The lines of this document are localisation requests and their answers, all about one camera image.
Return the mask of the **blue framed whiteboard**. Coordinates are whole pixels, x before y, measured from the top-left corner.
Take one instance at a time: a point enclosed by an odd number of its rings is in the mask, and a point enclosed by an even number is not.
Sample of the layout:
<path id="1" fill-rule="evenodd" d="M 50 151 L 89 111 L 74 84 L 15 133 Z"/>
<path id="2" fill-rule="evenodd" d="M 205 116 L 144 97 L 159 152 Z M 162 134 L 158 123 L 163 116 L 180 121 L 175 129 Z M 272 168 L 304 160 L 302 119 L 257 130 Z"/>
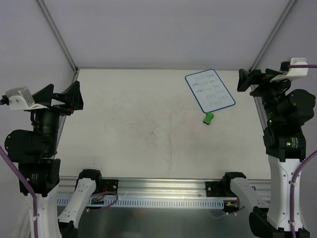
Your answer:
<path id="1" fill-rule="evenodd" d="M 186 75 L 185 81 L 204 113 L 212 113 L 236 104 L 214 69 Z"/>

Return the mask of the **green whiteboard eraser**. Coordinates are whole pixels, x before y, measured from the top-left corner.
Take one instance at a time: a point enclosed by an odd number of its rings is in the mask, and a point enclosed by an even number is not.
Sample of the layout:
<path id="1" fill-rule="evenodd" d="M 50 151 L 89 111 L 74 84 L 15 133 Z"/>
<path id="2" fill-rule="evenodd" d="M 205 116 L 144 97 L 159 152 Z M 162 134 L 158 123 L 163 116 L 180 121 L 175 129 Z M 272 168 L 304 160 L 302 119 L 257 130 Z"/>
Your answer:
<path id="1" fill-rule="evenodd" d="M 208 112 L 206 113 L 206 117 L 204 118 L 203 123 L 210 125 L 213 118 L 214 118 L 214 114 L 211 112 Z"/>

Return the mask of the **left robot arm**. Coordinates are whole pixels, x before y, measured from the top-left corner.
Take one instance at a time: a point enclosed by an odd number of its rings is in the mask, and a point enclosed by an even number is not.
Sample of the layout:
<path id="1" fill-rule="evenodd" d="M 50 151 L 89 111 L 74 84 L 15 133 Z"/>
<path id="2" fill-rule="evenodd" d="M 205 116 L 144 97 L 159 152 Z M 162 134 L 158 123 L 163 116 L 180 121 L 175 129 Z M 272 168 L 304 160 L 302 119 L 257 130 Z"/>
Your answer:
<path id="1" fill-rule="evenodd" d="M 32 130 L 14 130 L 5 139 L 0 154 L 18 176 L 28 205 L 31 236 L 76 238 L 86 204 L 103 189 L 99 170 L 84 169 L 65 210 L 57 212 L 60 159 L 56 158 L 60 118 L 82 110 L 80 83 L 73 82 L 61 93 L 49 84 L 32 94 L 28 88 L 13 88 L 0 103 L 12 111 L 30 113 Z"/>

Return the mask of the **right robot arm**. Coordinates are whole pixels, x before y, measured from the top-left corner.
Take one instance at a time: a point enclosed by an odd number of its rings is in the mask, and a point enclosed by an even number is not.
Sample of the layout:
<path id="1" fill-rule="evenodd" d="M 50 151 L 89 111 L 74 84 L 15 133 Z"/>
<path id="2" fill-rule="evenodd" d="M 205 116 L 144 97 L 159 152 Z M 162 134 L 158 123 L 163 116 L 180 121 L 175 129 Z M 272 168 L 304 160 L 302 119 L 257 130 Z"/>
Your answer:
<path id="1" fill-rule="evenodd" d="M 316 97 L 303 89 L 290 90 L 292 77 L 271 69 L 239 70 L 237 90 L 259 97 L 266 115 L 264 145 L 270 166 L 270 201 L 264 201 L 239 172 L 227 172 L 222 193 L 235 195 L 249 212 L 249 226 L 258 238 L 308 238 L 300 215 L 300 179 L 312 159 L 306 155 L 302 126 L 314 117 Z"/>

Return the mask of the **right aluminium frame post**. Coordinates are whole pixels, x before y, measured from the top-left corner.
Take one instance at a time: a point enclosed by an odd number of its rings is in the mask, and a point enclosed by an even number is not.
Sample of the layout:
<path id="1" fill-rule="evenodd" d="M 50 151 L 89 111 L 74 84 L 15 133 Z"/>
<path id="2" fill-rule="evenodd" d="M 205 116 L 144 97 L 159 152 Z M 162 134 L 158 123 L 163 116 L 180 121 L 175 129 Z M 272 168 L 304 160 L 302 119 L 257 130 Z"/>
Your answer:
<path id="1" fill-rule="evenodd" d="M 248 71 L 252 71 L 257 69 L 257 67 L 260 65 L 261 61 L 263 60 L 264 56 L 267 54 L 272 42 L 274 41 L 276 35 L 278 34 L 279 30 L 283 26 L 284 22 L 288 18 L 289 14 L 293 10 L 294 6 L 296 5 L 298 1 L 297 0 L 289 0 L 281 12 L 280 16 L 278 17 L 277 21 L 275 22 L 273 28 L 271 29 L 268 37 L 266 38 L 264 44 L 262 45 L 259 53 L 257 54 L 255 60 L 253 61 L 251 67 L 248 69 Z"/>

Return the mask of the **aluminium frame post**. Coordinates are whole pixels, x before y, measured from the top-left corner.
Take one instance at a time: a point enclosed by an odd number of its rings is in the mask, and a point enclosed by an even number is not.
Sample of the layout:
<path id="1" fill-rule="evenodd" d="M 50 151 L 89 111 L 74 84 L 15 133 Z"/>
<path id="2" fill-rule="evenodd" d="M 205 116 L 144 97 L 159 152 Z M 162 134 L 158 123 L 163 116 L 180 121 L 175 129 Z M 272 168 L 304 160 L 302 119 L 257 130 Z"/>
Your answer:
<path id="1" fill-rule="evenodd" d="M 52 34 L 54 35 L 59 47 L 61 48 L 62 50 L 62 53 L 64 54 L 69 66 L 71 67 L 72 71 L 74 72 L 74 74 L 77 73 L 78 71 L 78 67 L 45 3 L 44 0 L 36 0 L 36 3 L 37 5 L 39 6 L 40 8 L 40 11 L 42 12 L 43 16 L 44 16 L 44 19 L 46 20 Z"/>
<path id="2" fill-rule="evenodd" d="M 268 37 L 266 38 L 264 44 L 262 45 L 259 53 L 257 54 L 255 60 L 253 61 L 251 67 L 248 69 L 248 71 L 252 71 L 257 69 L 257 67 L 260 65 L 261 61 L 263 60 L 264 56 L 267 54 L 272 42 L 274 41 L 276 35 L 278 34 L 279 30 L 283 26 L 284 22 L 288 18 L 289 14 L 293 10 L 294 6 L 296 5 L 298 1 L 297 0 L 289 0 L 281 12 L 280 16 L 278 17 L 277 21 L 275 22 L 273 28 L 271 29 Z"/>

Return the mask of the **left aluminium frame post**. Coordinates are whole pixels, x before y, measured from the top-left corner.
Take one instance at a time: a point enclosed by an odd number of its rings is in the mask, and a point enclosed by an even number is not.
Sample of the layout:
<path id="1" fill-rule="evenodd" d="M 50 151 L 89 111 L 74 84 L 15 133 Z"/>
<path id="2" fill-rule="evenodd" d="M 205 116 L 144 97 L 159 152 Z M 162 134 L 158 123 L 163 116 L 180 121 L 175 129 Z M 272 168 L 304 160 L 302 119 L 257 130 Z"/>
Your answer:
<path id="1" fill-rule="evenodd" d="M 54 35 L 59 47 L 61 48 L 62 50 L 62 53 L 64 54 L 69 66 L 71 67 L 72 71 L 74 72 L 74 74 L 77 73 L 78 71 L 78 67 L 45 3 L 44 0 L 36 0 L 36 3 L 37 5 L 39 6 L 40 8 L 40 11 L 42 12 L 43 16 L 44 16 L 44 19 L 46 20 L 52 34 Z"/>

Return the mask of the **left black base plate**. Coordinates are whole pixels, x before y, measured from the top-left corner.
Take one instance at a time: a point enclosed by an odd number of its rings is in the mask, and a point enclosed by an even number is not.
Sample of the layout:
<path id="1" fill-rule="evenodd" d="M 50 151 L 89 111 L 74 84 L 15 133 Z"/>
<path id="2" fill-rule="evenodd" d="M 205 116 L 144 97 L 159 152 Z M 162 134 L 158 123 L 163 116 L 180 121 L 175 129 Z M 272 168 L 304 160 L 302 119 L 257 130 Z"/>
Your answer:
<path id="1" fill-rule="evenodd" d="M 103 192 L 114 192 L 118 191 L 118 183 L 117 179 L 103 179 Z"/>

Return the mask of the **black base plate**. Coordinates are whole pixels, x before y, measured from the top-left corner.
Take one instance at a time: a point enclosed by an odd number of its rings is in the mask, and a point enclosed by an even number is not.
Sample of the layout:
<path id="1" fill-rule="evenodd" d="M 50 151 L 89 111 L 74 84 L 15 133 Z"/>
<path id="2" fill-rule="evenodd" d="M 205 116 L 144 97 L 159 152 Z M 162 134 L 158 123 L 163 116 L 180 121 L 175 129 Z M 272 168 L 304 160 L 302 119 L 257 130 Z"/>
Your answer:
<path id="1" fill-rule="evenodd" d="M 205 190 L 207 197 L 224 197 L 224 187 L 220 181 L 206 181 Z"/>
<path id="2" fill-rule="evenodd" d="M 118 183 L 117 179 L 103 179 L 103 192 L 114 192 L 118 191 Z"/>

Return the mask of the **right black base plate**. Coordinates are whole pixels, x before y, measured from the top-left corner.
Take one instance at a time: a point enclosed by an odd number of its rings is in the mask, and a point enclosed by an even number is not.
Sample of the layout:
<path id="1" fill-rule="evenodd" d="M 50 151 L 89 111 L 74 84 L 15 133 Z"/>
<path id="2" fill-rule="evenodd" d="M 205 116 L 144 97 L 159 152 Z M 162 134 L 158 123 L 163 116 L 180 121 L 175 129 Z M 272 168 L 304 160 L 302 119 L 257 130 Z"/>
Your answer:
<path id="1" fill-rule="evenodd" d="M 205 190 L 207 197 L 224 197 L 224 187 L 220 181 L 206 181 Z"/>

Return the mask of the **aluminium mounting rail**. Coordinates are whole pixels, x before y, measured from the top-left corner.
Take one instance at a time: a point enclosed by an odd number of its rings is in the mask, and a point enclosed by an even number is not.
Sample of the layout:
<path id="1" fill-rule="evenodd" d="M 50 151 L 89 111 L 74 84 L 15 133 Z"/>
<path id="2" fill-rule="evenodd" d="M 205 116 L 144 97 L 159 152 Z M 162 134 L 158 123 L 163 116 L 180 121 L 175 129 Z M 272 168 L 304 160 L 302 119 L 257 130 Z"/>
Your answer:
<path id="1" fill-rule="evenodd" d="M 118 180 L 119 197 L 128 198 L 205 198 L 206 182 L 219 179 L 168 179 L 168 178 L 105 178 Z M 61 177 L 59 194 L 70 195 L 74 192 L 77 177 Z M 270 197 L 270 180 L 249 180 L 257 193 L 264 199 Z"/>

